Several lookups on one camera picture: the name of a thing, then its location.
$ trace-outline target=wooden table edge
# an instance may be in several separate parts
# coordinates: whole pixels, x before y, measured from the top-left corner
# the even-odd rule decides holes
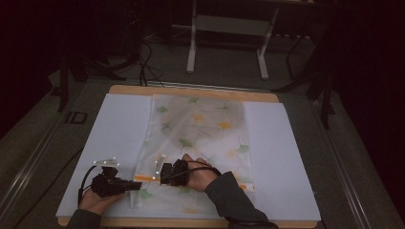
[[[203,97],[230,99],[238,101],[273,102],[273,103],[279,102],[279,99],[276,94],[236,92],[236,91],[211,90],[211,89],[139,87],[128,85],[114,85],[110,88],[109,94],[133,94],[133,95],[176,94],[184,96],[203,96]]]
[[[58,223],[66,226],[70,217],[59,217]],[[314,228],[316,220],[275,220],[280,228]],[[224,219],[160,219],[160,218],[103,218],[101,227],[184,227],[184,228],[226,228]]]

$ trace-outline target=patterned fabric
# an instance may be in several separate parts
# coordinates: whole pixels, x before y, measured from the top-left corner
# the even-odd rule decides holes
[[[160,185],[157,161],[174,163],[183,154],[201,157],[223,173],[232,171],[240,187],[253,191],[243,102],[168,94],[153,98],[149,129],[134,176],[143,182],[136,207],[217,214],[206,194]]]

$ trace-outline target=sleeve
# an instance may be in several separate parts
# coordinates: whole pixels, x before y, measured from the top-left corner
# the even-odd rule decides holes
[[[205,192],[215,204],[220,217],[245,221],[268,221],[266,214],[254,207],[231,172],[212,181],[206,187]],[[232,223],[228,227],[246,228]]]
[[[98,229],[101,216],[86,210],[77,209],[69,220],[67,229]]]

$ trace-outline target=white stand leg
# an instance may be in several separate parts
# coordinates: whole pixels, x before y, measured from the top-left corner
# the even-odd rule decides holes
[[[196,20],[197,20],[197,0],[193,1],[193,17],[191,19],[191,44],[188,52],[187,73],[194,72],[194,63],[196,62]]]
[[[265,52],[267,49],[268,41],[270,40],[270,37],[271,37],[271,33],[273,32],[273,28],[274,28],[274,24],[276,22],[278,11],[279,11],[278,8],[276,8],[274,10],[273,16],[271,18],[271,22],[268,24],[268,28],[266,31],[265,42],[263,43],[262,48],[257,51],[257,61],[259,62],[260,75],[261,75],[262,79],[264,79],[264,80],[268,79]]]

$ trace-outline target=white board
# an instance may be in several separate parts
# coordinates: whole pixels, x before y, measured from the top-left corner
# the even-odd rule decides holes
[[[117,177],[132,179],[137,157],[148,128],[152,97],[107,94],[56,212],[70,217],[77,208],[77,190],[93,161],[116,157]],[[281,103],[246,102],[255,205],[270,220],[321,220],[309,179]],[[101,173],[95,168],[91,179]],[[133,209],[127,199],[112,206],[106,217],[218,219],[215,216],[148,212]]]

